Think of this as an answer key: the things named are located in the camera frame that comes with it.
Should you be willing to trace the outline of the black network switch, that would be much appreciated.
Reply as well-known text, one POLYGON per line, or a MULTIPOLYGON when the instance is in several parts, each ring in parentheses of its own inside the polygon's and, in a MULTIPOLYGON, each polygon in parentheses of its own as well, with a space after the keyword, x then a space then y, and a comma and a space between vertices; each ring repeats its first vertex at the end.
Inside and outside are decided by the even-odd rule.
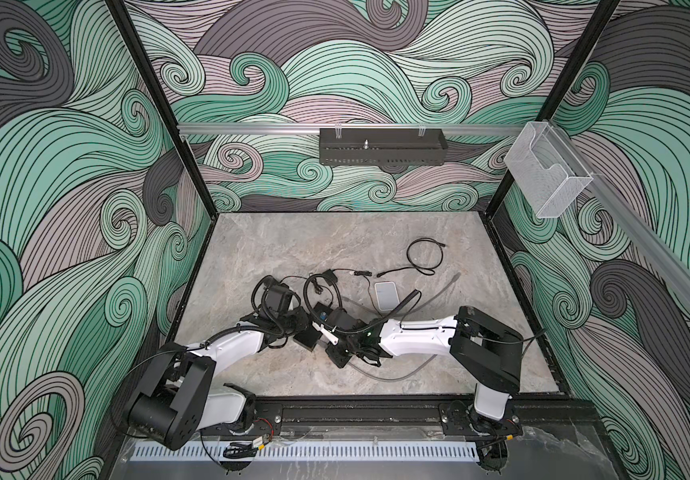
POLYGON ((322 338, 322 333, 314 328, 313 326, 309 326, 305 330, 296 333, 293 336, 293 340, 300 346, 302 346, 304 349, 313 352, 315 347, 317 346, 318 342, 322 338))

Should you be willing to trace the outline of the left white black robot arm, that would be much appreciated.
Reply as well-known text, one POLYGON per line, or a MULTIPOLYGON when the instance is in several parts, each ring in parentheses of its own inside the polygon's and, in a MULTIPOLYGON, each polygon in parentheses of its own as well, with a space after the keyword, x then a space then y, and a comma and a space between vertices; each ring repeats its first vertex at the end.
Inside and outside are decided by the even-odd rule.
POLYGON ((170 450, 211 428, 243 435, 257 422, 256 395, 216 376, 237 362, 286 341, 309 325, 302 300, 287 284, 266 276, 251 294, 252 311, 205 340, 169 342, 143 361, 141 378, 121 409, 119 426, 170 450))

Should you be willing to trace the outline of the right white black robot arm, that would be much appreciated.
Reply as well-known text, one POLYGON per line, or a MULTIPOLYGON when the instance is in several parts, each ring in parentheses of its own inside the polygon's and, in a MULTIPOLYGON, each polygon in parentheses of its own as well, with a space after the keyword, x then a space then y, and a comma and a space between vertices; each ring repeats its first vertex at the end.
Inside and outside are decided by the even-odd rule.
POLYGON ((462 306, 456 314, 443 318, 406 319, 404 308, 420 298, 421 292, 413 290, 390 312, 365 323, 342 307, 336 277, 315 274, 304 283, 301 303, 311 326, 328 340, 330 360, 340 368, 353 357, 375 368, 384 359, 404 355, 449 357, 477 382, 474 418, 492 424, 503 422, 509 401, 520 392, 523 345, 528 340, 472 306, 462 306), (334 289, 337 307, 329 313, 316 312, 309 299, 309 287, 319 278, 334 289))

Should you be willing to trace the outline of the black power adapter with cable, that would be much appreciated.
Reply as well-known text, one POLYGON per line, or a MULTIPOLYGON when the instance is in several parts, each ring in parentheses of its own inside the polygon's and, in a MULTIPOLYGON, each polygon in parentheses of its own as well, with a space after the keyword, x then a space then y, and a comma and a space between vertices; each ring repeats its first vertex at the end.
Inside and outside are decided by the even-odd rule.
MULTIPOLYGON (((306 280, 306 277, 304 277, 304 276, 287 275, 281 279, 281 282, 287 283, 289 285, 292 285, 292 284, 303 285, 305 280, 306 280)), ((319 297, 326 297, 329 299, 329 301, 333 301, 335 298, 333 290, 323 280, 317 280, 317 279, 312 280, 311 284, 309 285, 308 290, 309 290, 310 296, 315 294, 319 297)))

